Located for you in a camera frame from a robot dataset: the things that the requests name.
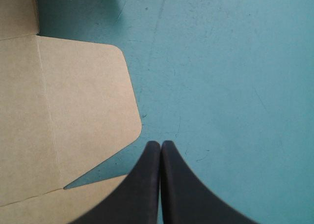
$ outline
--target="blue-green floor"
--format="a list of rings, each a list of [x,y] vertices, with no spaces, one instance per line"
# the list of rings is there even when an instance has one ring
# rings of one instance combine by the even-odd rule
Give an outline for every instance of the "blue-green floor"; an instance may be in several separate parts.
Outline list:
[[[174,140],[200,179],[267,224],[314,223],[314,0],[38,0],[41,35],[118,46],[138,140],[79,183]]]

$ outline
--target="scuff mark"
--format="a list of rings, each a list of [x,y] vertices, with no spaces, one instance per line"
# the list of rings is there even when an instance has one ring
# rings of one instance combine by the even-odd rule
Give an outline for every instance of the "scuff mark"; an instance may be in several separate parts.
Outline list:
[[[255,87],[253,87],[253,89],[254,89],[255,94],[256,94],[256,96],[258,97],[258,99],[259,99],[259,101],[260,101],[261,105],[263,106],[263,108],[264,108],[264,109],[265,109],[265,111],[267,112],[267,108],[266,108],[266,106],[265,106],[265,104],[264,104],[263,100],[260,98],[260,95],[257,93],[257,91],[256,91]]]
[[[181,127],[181,116],[179,116],[179,125],[178,125],[177,133],[175,134],[175,137],[178,136],[178,133],[180,132],[180,127]]]
[[[197,159],[196,162],[198,163],[199,161],[205,159],[207,156],[208,156],[208,154],[206,154],[206,155],[205,155],[203,158],[201,158],[201,159]]]
[[[120,13],[119,13],[119,15],[118,15],[118,17],[114,23],[116,23],[120,19],[121,15],[122,15],[122,11],[123,11],[124,7],[126,6],[126,3],[127,2],[124,3],[124,5],[123,5],[123,7],[122,7],[122,9],[121,9],[121,11],[120,11]]]
[[[159,21],[161,19],[162,13],[163,13],[163,9],[164,9],[165,3],[166,3],[166,0],[162,0],[161,6],[159,8],[158,17],[157,17],[157,20],[156,20],[156,23],[155,23],[154,32],[153,32],[154,33],[153,34],[153,40],[152,40],[152,44],[151,44],[151,47],[150,47],[150,50],[149,50],[149,55],[148,55],[148,66],[151,65],[151,59],[152,59],[152,54],[153,54],[153,46],[154,46],[154,44],[156,42],[156,33],[157,33],[157,30],[158,30],[158,27],[159,27]]]

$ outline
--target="teal floor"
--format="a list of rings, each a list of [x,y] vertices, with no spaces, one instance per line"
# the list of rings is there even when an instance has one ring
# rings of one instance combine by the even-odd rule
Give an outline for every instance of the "teal floor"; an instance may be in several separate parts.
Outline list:
[[[314,0],[38,5],[41,35],[124,52],[143,124],[77,184],[129,172],[148,140],[174,140],[200,179],[254,220],[314,223]]]

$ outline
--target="brown cardboard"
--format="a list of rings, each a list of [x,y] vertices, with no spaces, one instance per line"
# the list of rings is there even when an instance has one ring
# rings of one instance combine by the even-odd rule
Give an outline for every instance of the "brown cardboard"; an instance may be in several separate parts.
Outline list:
[[[106,181],[57,190],[0,207],[3,224],[63,224],[68,223],[101,202],[124,176]]]
[[[60,188],[36,36],[0,41],[0,206]]]
[[[64,223],[83,214],[121,180],[62,188],[141,131],[122,52],[34,35],[34,5],[0,0],[2,223]]]
[[[37,40],[64,187],[132,143],[142,124],[117,47]]]
[[[34,0],[0,0],[0,40],[37,34]]]
[[[63,188],[138,137],[118,48],[30,35],[0,41],[0,59],[0,205]]]

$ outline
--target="flattened cardboard box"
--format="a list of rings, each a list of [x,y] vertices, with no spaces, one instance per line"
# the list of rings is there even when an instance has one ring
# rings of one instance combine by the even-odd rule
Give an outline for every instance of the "flattened cardboard box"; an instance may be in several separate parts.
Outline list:
[[[141,131],[122,52],[34,35],[34,7],[33,0],[0,0],[0,219],[6,223],[44,216],[62,223],[88,211],[121,179],[62,188]],[[78,198],[91,193],[88,201]]]

